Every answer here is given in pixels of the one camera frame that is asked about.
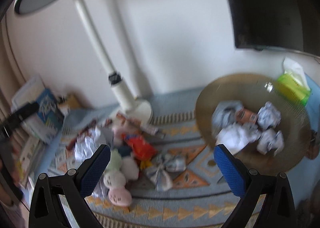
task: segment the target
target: desk lamp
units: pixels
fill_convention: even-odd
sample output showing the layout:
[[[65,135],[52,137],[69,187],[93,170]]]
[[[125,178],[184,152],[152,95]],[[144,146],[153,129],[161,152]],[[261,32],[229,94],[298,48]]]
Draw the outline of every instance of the desk lamp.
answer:
[[[26,15],[38,11],[54,1],[56,0],[16,0],[14,4],[14,10],[17,14]],[[116,113],[120,110],[128,116],[138,118],[144,123],[149,123],[152,117],[150,103],[143,99],[134,99],[127,84],[121,78],[121,75],[116,71],[112,61],[110,60],[108,53],[102,44],[101,38],[99,37],[98,32],[92,22],[84,0],[73,1],[89,40],[95,50],[95,54],[106,73],[109,75],[111,90],[113,91],[120,105],[120,107],[111,114],[111,117],[114,118]]]

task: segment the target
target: plush toy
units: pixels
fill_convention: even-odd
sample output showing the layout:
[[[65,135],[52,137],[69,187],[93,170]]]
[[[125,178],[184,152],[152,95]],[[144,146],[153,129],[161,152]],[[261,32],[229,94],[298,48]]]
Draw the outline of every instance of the plush toy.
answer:
[[[124,174],[125,179],[129,180],[137,180],[139,177],[139,168],[135,160],[130,157],[122,158],[122,165],[120,171]]]
[[[119,170],[122,164],[121,155],[118,153],[117,149],[111,151],[110,161],[106,167],[106,171]]]
[[[120,171],[111,170],[104,174],[103,183],[109,189],[120,188],[125,186],[126,178]]]
[[[118,147],[118,152],[122,158],[124,158],[126,156],[131,156],[132,148],[129,147],[128,145],[122,145],[122,146]]]
[[[126,207],[132,202],[131,194],[124,187],[110,189],[108,193],[109,199],[113,205]]]
[[[124,154],[129,154],[131,148],[123,148],[122,151],[126,152]],[[110,189],[108,197],[116,206],[129,206],[132,202],[131,194],[124,186],[128,180],[138,179],[139,168],[130,154],[121,158],[117,149],[112,150],[110,162],[104,171],[103,183]]]

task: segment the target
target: red snack bag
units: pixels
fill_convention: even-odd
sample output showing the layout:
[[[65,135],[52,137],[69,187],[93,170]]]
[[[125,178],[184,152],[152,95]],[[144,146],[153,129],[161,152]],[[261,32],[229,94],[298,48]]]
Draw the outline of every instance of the red snack bag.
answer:
[[[132,148],[134,156],[141,161],[150,160],[156,153],[141,135],[124,135],[124,141]]]

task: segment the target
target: screw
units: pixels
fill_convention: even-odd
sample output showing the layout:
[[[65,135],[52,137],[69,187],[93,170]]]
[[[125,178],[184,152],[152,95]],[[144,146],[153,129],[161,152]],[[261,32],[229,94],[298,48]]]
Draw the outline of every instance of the screw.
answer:
[[[257,175],[258,174],[258,171],[256,169],[249,169],[249,173],[251,175]]]
[[[287,175],[284,173],[284,172],[280,172],[280,177],[282,177],[282,178],[287,178]]]
[[[45,173],[42,173],[42,174],[39,175],[39,179],[45,179],[45,177],[46,177]]]
[[[68,170],[68,175],[74,175],[76,173],[75,169]]]

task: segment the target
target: blue gripper pad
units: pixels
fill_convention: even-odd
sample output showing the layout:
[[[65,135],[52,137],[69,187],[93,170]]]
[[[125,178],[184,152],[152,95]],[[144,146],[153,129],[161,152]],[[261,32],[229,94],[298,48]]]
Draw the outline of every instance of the blue gripper pad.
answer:
[[[214,148],[213,156],[232,193],[243,198],[250,182],[247,168],[223,144]]]
[[[92,157],[78,168],[75,183],[82,198],[92,194],[110,161],[110,155],[110,148],[100,145]]]

